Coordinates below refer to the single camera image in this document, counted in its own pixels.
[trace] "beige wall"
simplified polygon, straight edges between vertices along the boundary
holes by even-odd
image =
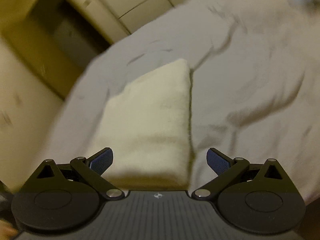
[[[0,38],[0,180],[10,189],[30,175],[28,164],[62,103]]]

